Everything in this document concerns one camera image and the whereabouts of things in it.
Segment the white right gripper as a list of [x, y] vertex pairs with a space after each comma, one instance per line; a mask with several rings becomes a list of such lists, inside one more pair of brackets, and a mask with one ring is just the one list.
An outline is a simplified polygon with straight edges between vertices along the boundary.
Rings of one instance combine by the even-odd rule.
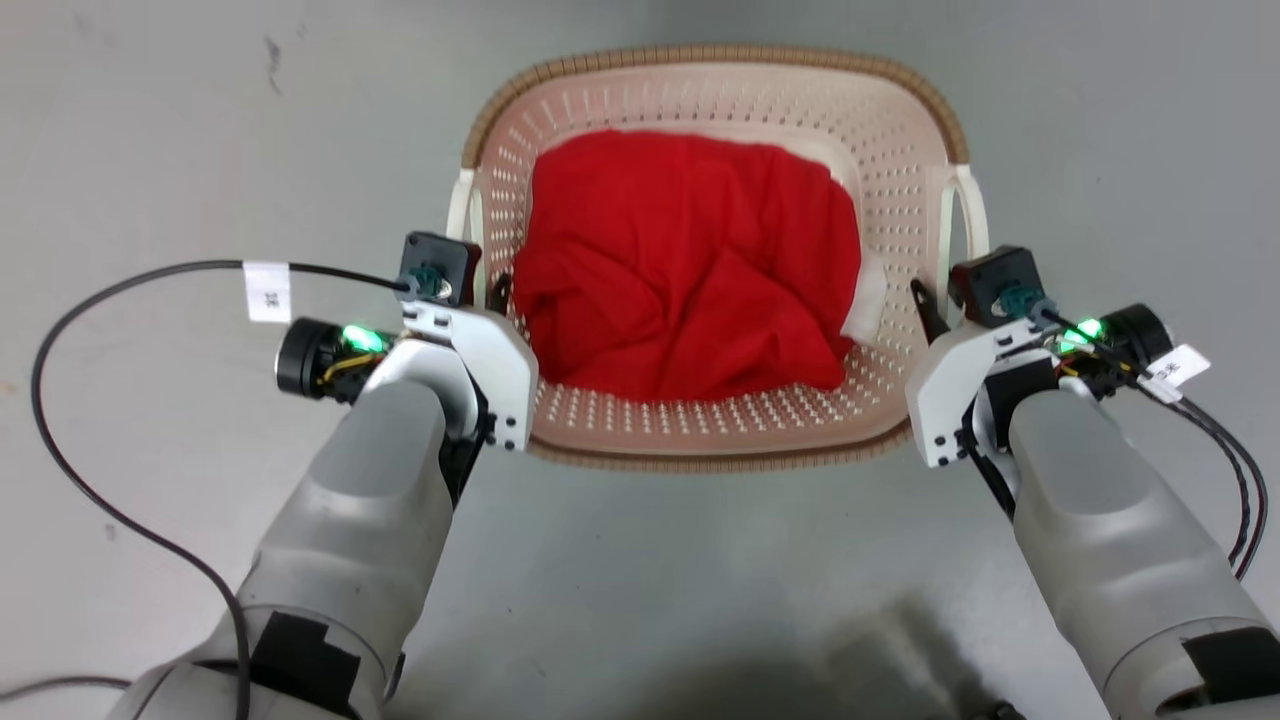
[[998, 327], [963, 322], [952, 328], [937, 295], [910, 281], [925, 342], [906, 384], [908, 411], [929, 468], [1009, 451], [1012, 410], [1047, 389], [1102, 400], [1138, 386], [1169, 404], [1172, 331], [1144, 304], [1101, 319], [1070, 322], [1055, 304], [1033, 304]]

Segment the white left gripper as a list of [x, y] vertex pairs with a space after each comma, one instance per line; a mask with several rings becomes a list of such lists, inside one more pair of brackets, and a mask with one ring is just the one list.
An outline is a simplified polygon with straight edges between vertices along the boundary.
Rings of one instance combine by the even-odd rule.
[[512, 286], [508, 272], [490, 283], [490, 311], [407, 302], [398, 332], [297, 319], [276, 351], [276, 387], [353, 405], [384, 386], [421, 386], [439, 402], [449, 439], [525, 451], [539, 373], [524, 337], [495, 314], [509, 311]]

